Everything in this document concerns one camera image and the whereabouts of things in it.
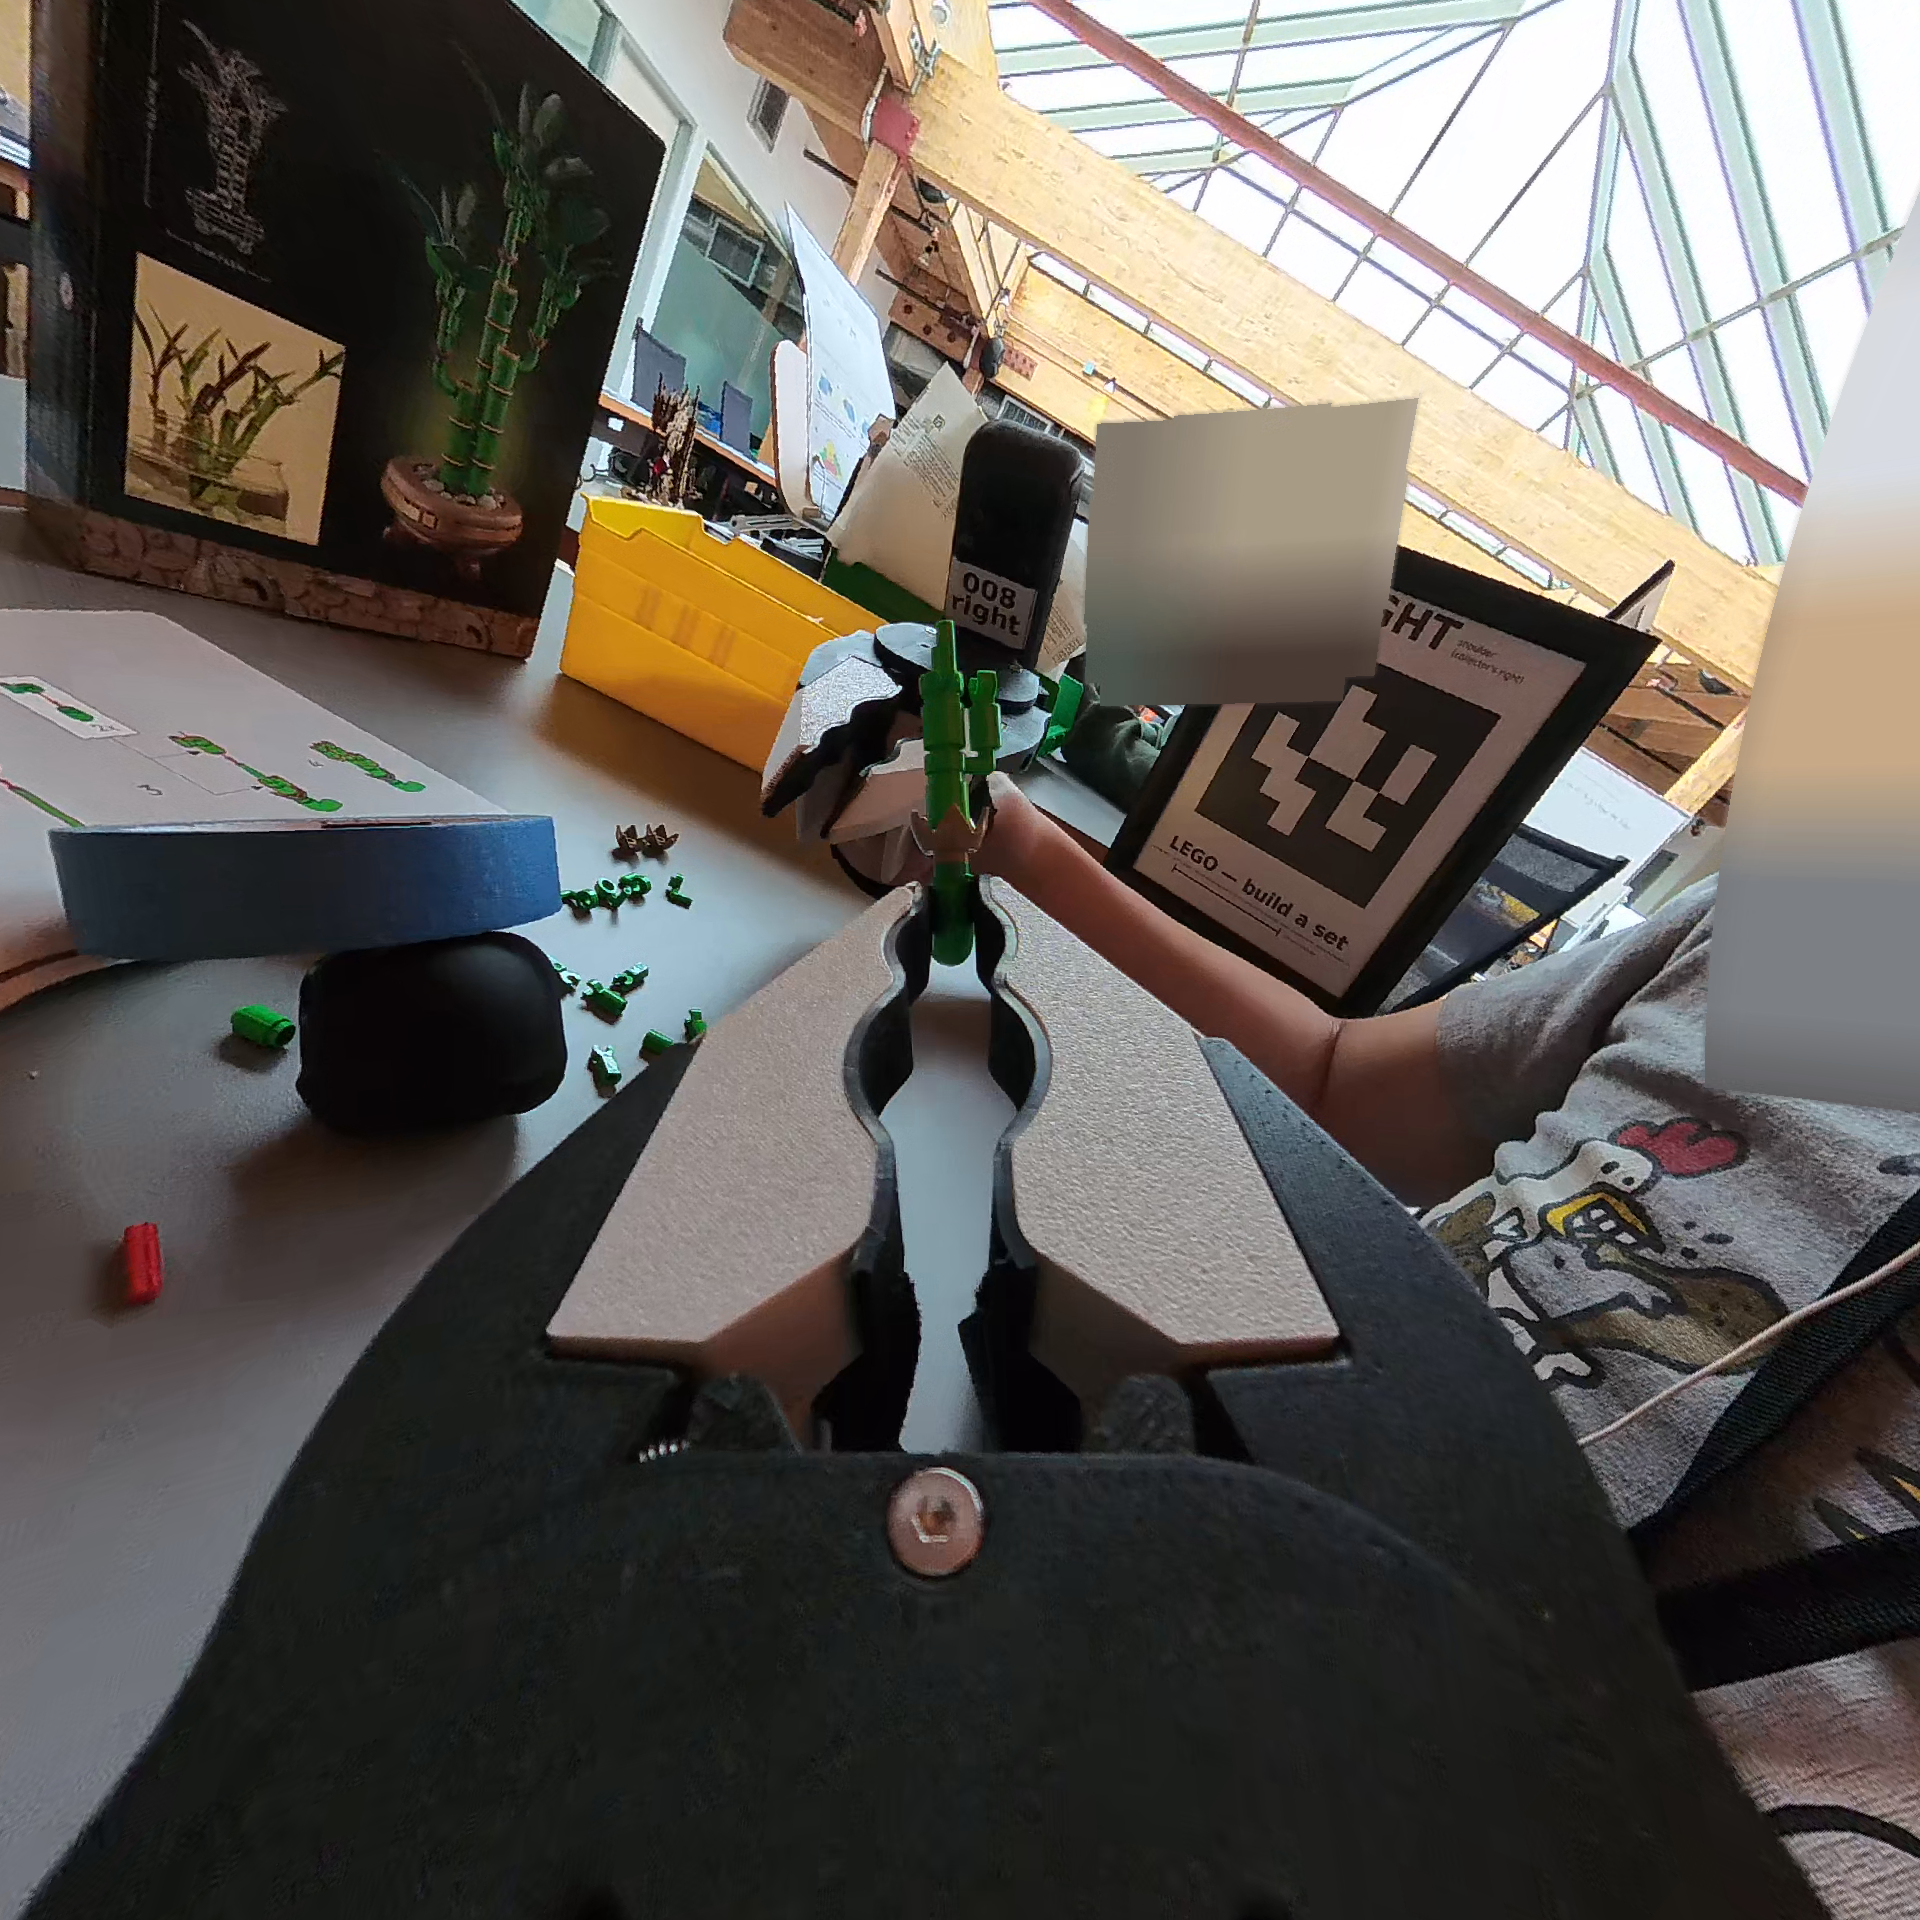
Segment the black lego set box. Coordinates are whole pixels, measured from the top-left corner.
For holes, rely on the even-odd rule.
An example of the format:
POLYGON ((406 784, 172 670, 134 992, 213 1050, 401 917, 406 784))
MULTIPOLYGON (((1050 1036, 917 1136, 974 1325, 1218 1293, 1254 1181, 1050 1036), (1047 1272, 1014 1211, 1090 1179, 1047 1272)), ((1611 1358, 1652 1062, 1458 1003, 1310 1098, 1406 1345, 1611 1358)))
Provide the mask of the black lego set box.
POLYGON ((526 659, 662 165, 517 4, 35 4, 39 537, 526 659))

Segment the blue masking tape roll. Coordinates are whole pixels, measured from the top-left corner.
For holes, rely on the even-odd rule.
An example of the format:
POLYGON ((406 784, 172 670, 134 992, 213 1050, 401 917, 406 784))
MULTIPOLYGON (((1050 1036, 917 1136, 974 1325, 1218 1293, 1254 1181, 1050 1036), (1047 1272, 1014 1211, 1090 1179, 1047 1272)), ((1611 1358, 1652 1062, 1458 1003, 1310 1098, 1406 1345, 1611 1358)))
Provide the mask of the blue masking tape roll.
POLYGON ((203 963, 459 940, 559 913, 546 817, 53 828, 83 953, 203 963))

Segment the black framed marker sign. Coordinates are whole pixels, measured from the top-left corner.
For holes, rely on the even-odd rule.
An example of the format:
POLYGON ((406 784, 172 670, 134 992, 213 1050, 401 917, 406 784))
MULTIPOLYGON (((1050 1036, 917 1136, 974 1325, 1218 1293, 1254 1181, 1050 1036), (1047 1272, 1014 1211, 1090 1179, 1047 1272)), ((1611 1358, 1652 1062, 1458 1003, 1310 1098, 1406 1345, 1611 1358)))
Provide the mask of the black framed marker sign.
POLYGON ((1375 670, 1332 705, 1188 706, 1107 868, 1339 1017, 1385 1005, 1654 648, 1403 547, 1375 670))

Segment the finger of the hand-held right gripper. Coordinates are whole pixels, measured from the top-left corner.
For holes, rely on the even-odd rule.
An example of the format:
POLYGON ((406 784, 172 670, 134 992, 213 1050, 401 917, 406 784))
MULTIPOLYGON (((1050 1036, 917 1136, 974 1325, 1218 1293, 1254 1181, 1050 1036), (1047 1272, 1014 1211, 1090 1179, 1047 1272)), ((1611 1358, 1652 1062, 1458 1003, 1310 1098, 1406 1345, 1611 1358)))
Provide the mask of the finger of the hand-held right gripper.
POLYGON ((829 824, 829 851, 860 890, 931 881, 941 851, 958 854, 964 870, 970 828, 940 828, 940 821, 929 800, 923 744, 901 741, 855 780, 829 824))
POLYGON ((775 819, 795 809, 798 837, 825 837, 855 780, 886 747, 903 706, 905 689, 875 637, 815 648, 762 769, 762 811, 775 819))

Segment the green lego bamboo stem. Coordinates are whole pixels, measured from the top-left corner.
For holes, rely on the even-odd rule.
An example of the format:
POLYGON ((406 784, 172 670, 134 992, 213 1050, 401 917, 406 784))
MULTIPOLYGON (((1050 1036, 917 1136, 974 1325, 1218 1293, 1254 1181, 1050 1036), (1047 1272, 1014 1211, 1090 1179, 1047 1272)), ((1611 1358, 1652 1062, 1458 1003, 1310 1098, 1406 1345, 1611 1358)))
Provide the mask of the green lego bamboo stem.
POLYGON ((931 859, 931 955, 959 966, 974 952, 972 859, 988 829, 974 817, 974 782, 995 771, 1001 747, 998 677, 963 672, 950 620, 940 620, 932 633, 929 670, 919 677, 926 805, 910 829, 931 859))

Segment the green plastic bin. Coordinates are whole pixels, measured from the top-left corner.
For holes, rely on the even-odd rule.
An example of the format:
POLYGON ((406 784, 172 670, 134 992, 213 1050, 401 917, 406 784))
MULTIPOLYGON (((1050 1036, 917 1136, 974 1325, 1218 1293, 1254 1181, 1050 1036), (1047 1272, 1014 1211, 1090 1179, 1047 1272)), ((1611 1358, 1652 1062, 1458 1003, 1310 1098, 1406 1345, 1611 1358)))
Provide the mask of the green plastic bin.
POLYGON ((945 613, 926 600, 899 582, 892 582, 863 562, 842 560, 833 549, 828 549, 822 564, 822 587, 836 592, 857 609, 863 609, 877 626, 899 622, 931 626, 945 617, 945 613))

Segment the person in grey shirt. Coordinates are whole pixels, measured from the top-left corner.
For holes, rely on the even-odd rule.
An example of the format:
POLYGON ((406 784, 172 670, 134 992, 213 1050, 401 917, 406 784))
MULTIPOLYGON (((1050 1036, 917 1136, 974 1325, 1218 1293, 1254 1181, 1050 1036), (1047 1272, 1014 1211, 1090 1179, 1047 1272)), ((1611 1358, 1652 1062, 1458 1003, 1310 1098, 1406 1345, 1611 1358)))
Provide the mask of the person in grey shirt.
MULTIPOLYGON (((1486 1178, 1426 1213, 1589 1435, 1915 1256, 1915 1115, 1708 1086, 1714 885, 1442 1002, 1486 1178)), ((1915 1265, 1586 1454, 1833 1915, 1915 1915, 1915 1265)))

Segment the white display board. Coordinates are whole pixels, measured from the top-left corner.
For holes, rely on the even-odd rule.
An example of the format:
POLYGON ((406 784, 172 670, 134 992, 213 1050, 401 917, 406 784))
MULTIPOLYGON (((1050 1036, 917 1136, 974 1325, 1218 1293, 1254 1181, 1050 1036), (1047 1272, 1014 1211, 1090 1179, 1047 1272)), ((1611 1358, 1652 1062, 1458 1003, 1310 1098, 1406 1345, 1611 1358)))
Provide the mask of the white display board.
POLYGON ((833 520, 897 398, 875 313, 790 205, 785 226, 802 289, 807 505, 833 520))

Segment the green lego pieces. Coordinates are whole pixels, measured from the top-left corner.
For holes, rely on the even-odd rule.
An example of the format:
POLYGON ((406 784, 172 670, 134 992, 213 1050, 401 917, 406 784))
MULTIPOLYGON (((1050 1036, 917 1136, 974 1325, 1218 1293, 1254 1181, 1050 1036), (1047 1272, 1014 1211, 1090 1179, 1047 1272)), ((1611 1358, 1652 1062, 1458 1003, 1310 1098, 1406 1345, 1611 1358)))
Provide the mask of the green lego pieces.
POLYGON ((609 874, 562 890, 549 964, 581 1073, 611 1098, 668 1051, 701 1040, 714 988, 692 946, 683 874, 609 874))

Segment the white paper bag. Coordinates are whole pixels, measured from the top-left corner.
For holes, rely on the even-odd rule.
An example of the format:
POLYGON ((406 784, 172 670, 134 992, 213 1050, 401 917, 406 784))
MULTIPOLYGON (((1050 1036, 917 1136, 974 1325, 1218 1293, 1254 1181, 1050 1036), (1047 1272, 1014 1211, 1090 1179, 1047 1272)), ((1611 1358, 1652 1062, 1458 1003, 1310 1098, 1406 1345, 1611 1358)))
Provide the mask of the white paper bag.
POLYGON ((938 609, 949 586, 963 465, 986 422, 959 376, 941 369, 862 465, 829 529, 834 556, 938 609))

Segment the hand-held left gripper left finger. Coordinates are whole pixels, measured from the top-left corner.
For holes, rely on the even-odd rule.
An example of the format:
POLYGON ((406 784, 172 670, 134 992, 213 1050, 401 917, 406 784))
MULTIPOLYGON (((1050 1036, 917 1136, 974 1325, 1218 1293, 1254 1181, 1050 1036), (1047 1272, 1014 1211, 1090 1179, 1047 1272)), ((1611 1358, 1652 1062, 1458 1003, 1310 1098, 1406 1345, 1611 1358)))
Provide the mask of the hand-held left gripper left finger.
POLYGON ((689 1054, 573 1282, 556 1353, 762 1381, 802 1440, 899 1450, 922 1347, 897 1150, 922 888, 875 901, 689 1054))

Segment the yellow plastic bin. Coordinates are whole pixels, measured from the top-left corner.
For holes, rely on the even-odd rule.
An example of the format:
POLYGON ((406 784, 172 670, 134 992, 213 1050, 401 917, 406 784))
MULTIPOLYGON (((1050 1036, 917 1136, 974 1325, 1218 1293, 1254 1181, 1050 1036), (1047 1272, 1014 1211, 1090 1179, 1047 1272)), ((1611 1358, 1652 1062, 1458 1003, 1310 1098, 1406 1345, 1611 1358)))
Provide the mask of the yellow plastic bin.
POLYGON ((559 670, 762 769, 805 660, 873 622, 697 513, 589 496, 559 670))

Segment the person's right forearm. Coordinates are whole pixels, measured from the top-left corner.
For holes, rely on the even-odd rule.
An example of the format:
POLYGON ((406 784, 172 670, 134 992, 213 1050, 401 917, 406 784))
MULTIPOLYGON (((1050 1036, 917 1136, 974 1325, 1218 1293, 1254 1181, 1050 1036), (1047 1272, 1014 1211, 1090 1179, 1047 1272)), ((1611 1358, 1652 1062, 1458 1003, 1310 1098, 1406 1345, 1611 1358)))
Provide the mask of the person's right forearm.
POLYGON ((1063 924, 1198 1033, 1226 1040, 1401 1203, 1429 1209, 1482 1178, 1495 1150, 1457 1101, 1438 1005, 1335 1017, 1141 899, 1007 776, 988 786, 979 865, 1063 924))

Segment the brown lego tree model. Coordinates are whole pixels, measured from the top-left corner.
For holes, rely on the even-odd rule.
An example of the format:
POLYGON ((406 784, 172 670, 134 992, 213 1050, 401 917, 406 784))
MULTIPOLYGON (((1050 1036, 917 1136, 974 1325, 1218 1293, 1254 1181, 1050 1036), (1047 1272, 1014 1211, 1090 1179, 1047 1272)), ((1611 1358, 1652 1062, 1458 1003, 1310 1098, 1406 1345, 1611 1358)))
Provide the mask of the brown lego tree model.
POLYGON ((670 390, 666 378, 657 382, 652 404, 653 448, 645 467, 642 492, 657 505, 681 508, 689 499, 700 432, 700 390, 670 390))

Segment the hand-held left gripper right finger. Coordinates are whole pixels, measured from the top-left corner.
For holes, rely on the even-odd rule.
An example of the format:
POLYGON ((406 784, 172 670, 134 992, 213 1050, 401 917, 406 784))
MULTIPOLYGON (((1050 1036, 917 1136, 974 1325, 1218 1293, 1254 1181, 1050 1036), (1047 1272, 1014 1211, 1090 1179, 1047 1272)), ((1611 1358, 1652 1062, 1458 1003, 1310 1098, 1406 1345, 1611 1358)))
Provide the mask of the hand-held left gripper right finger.
POLYGON ((998 1450, 1070 1451, 1132 1376, 1329 1361, 1337 1321, 1193 1027, 1006 881, 975 892, 997 1142, 963 1325, 998 1450))

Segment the lego instruction booklet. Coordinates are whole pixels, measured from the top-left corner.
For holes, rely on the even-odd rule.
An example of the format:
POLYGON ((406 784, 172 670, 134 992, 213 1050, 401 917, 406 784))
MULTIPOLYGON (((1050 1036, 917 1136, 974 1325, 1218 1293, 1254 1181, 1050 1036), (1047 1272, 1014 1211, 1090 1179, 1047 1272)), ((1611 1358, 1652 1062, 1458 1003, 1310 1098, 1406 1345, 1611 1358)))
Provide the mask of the lego instruction booklet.
POLYGON ((495 814, 374 733, 147 610, 3 613, 3 1005, 79 955, 55 828, 495 814))

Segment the black rounded object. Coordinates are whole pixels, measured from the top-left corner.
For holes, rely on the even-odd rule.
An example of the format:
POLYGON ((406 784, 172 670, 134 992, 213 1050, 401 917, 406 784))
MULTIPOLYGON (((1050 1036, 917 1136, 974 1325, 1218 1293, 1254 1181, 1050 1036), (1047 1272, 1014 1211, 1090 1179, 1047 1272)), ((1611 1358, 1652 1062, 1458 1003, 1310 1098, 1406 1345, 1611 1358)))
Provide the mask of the black rounded object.
POLYGON ((294 1090, 346 1136, 529 1114, 559 1089, 559 977, 510 930, 335 952, 300 990, 294 1090))

